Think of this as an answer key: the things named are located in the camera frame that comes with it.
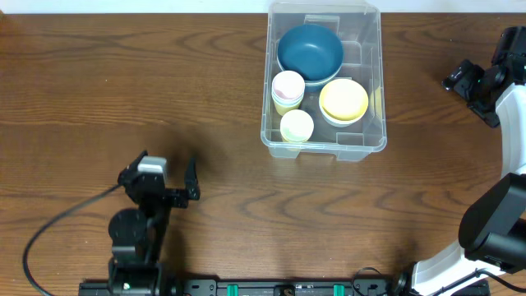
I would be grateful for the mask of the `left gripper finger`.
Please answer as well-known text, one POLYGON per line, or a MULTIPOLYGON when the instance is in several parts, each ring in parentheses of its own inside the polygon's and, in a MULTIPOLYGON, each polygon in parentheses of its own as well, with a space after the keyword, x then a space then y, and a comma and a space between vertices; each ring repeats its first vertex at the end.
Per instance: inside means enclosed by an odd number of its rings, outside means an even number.
POLYGON ((148 155, 148 152, 146 150, 143 150, 123 171, 122 176, 123 177, 129 177, 132 176, 134 173, 137 172, 137 168, 139 163, 142 161, 142 159, 148 155))
POLYGON ((198 201, 201 198, 201 190, 196 174, 196 159, 190 158, 188 163, 185 176, 184 176, 185 188, 187 191, 187 198, 189 200, 198 201))

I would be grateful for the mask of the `yellow cup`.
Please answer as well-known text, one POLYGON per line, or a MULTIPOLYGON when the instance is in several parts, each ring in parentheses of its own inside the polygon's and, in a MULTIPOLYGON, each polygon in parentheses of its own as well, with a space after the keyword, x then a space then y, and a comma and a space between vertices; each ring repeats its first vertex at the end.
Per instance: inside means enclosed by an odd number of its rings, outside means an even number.
POLYGON ((277 101, 274 102, 274 106, 275 106, 276 112, 280 116, 284 116, 287 112, 289 112, 291 110, 298 109, 300 107, 300 105, 301 105, 300 101, 298 101, 295 104, 281 104, 280 102, 277 102, 277 101))
POLYGON ((282 133, 281 136, 282 136, 283 142, 289 142, 289 143, 295 143, 295 144, 303 143, 308 140, 307 136, 302 136, 302 135, 298 136, 298 135, 290 134, 290 133, 282 133))

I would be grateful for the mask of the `white plastic cup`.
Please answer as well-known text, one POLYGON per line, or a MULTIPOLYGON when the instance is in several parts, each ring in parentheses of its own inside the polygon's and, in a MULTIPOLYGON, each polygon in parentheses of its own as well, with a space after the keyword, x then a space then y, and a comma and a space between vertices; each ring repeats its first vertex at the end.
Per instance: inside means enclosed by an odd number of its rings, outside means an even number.
POLYGON ((280 121, 280 134, 290 133, 295 135, 307 136, 310 139, 314 130, 312 117, 301 109, 287 112, 280 121))

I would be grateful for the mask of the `yellow bowl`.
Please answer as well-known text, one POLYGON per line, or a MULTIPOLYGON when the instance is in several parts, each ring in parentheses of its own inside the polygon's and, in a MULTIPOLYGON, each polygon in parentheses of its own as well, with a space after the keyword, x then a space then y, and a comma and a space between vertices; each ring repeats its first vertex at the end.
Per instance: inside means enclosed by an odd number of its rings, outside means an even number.
POLYGON ((339 78, 323 87, 320 103, 330 116, 350 120, 367 110, 369 96, 365 88, 356 81, 339 78))

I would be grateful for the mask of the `light blue plastic cup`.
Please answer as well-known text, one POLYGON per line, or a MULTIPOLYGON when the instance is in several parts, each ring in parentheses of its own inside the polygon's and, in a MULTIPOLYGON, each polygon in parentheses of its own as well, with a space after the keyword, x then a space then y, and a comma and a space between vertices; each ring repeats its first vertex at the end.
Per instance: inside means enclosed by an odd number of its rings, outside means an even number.
POLYGON ((274 91, 271 92, 271 97, 273 101, 280 106, 294 106, 296 104, 300 104, 303 99, 303 95, 299 95, 297 98, 294 99, 282 98, 281 96, 277 95, 274 91))

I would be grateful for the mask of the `white bowl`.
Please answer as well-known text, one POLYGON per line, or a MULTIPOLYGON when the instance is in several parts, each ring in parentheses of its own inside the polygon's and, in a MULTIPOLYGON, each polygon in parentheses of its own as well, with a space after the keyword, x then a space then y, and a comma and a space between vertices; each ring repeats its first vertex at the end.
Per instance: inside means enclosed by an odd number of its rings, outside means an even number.
POLYGON ((330 116, 326 111, 325 109, 320 106, 320 111, 321 111, 321 114, 322 114, 322 117, 323 119, 331 126, 333 127, 347 127, 347 126, 350 126, 354 123, 356 123, 357 121, 359 121, 364 115, 365 113, 367 112, 366 110, 364 112, 362 112, 361 114, 359 114, 356 118, 354 119, 350 119, 350 120, 340 120, 340 119, 337 119, 337 118, 334 118, 332 116, 330 116))

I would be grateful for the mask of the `pink plastic cup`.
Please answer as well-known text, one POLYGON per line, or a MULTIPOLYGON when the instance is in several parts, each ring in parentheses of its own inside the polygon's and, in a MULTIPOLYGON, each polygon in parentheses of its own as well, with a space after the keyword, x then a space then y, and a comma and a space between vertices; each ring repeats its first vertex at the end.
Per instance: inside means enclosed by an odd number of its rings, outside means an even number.
POLYGON ((280 99, 293 101, 304 94, 305 81, 297 72, 282 71, 273 78, 271 89, 280 99))

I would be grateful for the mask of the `dark blue bowl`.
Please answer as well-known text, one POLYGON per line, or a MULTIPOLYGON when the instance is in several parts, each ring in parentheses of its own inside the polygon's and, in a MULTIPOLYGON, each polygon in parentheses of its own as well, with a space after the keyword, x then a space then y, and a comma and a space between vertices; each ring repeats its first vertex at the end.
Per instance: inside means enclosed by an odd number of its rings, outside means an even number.
POLYGON ((279 65, 305 81, 323 81, 335 75, 344 60, 340 38, 321 25, 300 25, 287 31, 277 48, 279 65))
POLYGON ((306 86, 306 84, 305 84, 305 91, 306 92, 315 92, 315 91, 321 90, 326 84, 318 85, 318 86, 306 86))

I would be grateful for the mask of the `light grey-blue bowl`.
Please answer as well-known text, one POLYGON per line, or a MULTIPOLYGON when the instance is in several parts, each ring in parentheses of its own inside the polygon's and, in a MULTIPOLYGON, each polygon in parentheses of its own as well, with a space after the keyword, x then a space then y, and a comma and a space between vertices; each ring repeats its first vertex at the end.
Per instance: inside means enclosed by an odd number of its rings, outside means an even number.
POLYGON ((359 121, 359 119, 342 121, 342 120, 338 120, 338 119, 335 119, 335 118, 328 117, 328 118, 325 118, 325 121, 329 125, 334 126, 334 127, 348 127, 348 126, 356 123, 357 121, 359 121))

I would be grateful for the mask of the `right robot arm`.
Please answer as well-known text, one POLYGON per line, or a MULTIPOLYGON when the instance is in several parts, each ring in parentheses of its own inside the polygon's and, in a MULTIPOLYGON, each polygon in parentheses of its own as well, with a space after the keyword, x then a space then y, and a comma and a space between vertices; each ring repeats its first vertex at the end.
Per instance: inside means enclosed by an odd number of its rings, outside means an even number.
POLYGON ((482 69, 463 60, 442 82, 490 127, 501 130, 501 179, 464 213, 455 242, 400 274, 390 295, 488 295, 482 280, 525 268, 525 29, 505 29, 482 69))

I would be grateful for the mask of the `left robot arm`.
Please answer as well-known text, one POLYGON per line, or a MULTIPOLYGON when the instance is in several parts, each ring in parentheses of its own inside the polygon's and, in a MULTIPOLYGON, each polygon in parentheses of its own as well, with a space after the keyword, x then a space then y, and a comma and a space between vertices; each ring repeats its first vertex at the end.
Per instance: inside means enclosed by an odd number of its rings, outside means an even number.
POLYGON ((118 185, 136 204, 110 220, 112 263, 108 279, 111 295, 178 295, 177 281, 159 262, 173 208, 188 208, 201 197, 196 160, 190 158, 183 188, 168 188, 167 160, 143 151, 118 175, 118 185))

